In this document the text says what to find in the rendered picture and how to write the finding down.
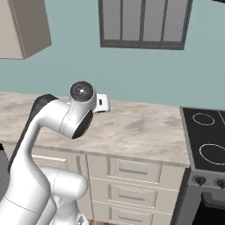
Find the black and grey stove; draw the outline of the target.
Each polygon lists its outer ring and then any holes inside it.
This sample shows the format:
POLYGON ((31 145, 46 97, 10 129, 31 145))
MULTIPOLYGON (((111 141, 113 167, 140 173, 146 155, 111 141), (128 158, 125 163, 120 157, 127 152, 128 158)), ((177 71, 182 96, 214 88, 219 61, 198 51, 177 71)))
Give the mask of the black and grey stove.
POLYGON ((203 192, 225 198, 217 179, 225 179, 225 110, 182 107, 190 166, 185 169, 171 225, 192 225, 203 192), (198 176, 207 181, 199 186, 198 176))

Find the grey framed window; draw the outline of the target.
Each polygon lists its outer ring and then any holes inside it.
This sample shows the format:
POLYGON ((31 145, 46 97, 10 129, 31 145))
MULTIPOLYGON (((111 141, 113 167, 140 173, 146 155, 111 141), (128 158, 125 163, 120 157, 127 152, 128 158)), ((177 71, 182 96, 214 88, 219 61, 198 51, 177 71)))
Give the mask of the grey framed window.
POLYGON ((98 0, 101 47, 182 50, 193 0, 98 0))

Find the beige drawer front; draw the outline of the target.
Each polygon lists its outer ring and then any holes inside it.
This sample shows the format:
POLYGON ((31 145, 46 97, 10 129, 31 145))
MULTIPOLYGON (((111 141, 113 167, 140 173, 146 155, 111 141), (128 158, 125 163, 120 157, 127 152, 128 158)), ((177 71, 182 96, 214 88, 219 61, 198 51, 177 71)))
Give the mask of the beige drawer front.
POLYGON ((91 178, 92 198, 102 202, 117 202, 125 205, 153 208, 169 213, 174 208, 178 192, 162 188, 133 185, 128 183, 91 178), (129 200, 118 195, 144 198, 144 201, 129 200))
POLYGON ((87 156, 91 178, 115 179, 121 182, 135 182, 138 185, 154 186, 178 191, 185 173, 183 167, 159 163, 143 163, 109 156, 87 156), (147 171, 148 175, 119 171, 119 168, 147 171))
POLYGON ((93 201, 94 219, 114 225, 171 225, 171 214, 157 213, 149 210, 123 207, 114 204, 93 201), (118 216, 136 218, 142 222, 125 221, 118 216))

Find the black oven door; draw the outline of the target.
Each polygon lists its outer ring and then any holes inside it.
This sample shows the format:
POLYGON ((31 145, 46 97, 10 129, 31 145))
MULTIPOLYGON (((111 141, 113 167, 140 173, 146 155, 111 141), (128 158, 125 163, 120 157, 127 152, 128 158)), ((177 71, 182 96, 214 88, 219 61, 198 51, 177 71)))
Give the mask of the black oven door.
MULTIPOLYGON (((214 195, 213 199, 225 201, 225 198, 216 198, 214 195)), ((200 197, 200 205, 197 208, 192 225, 225 225, 225 210, 205 207, 200 197)))

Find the beige wall cabinet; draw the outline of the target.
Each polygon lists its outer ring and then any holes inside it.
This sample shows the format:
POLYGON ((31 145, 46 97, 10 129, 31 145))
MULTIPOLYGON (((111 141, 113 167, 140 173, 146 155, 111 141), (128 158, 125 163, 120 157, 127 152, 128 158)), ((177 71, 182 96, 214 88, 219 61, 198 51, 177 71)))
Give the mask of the beige wall cabinet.
POLYGON ((0 59, 23 60, 51 44, 45 0, 0 0, 0 59))

